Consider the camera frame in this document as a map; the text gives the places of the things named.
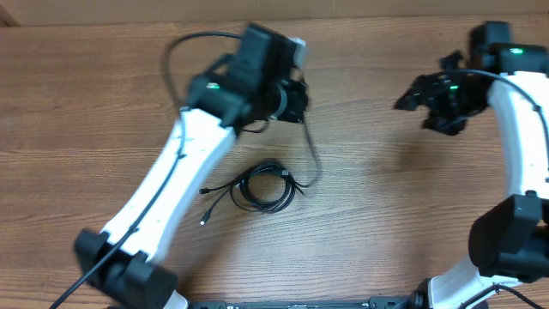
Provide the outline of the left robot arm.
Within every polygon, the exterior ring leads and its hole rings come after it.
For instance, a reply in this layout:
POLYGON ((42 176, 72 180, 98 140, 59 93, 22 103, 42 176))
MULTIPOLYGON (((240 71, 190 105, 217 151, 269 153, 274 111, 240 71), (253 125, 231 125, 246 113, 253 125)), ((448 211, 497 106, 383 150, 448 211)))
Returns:
POLYGON ((308 103, 292 77, 306 43, 256 23, 238 49, 195 76, 160 156, 131 199, 97 233, 83 230, 74 248, 82 280, 124 308, 185 308, 178 278, 162 267, 200 186, 257 120, 300 122, 308 103))

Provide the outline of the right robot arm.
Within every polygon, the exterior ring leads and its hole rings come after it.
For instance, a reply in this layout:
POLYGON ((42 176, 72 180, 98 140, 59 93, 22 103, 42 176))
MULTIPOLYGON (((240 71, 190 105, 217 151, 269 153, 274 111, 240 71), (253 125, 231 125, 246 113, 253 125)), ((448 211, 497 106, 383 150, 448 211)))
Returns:
POLYGON ((440 276, 425 279, 406 308, 484 308, 503 291, 548 275, 548 51, 517 44, 510 25, 488 21, 468 35, 468 54, 440 60, 418 76, 395 108, 428 110, 423 127, 454 136, 487 108, 498 121, 504 200, 478 218, 468 254, 440 276))

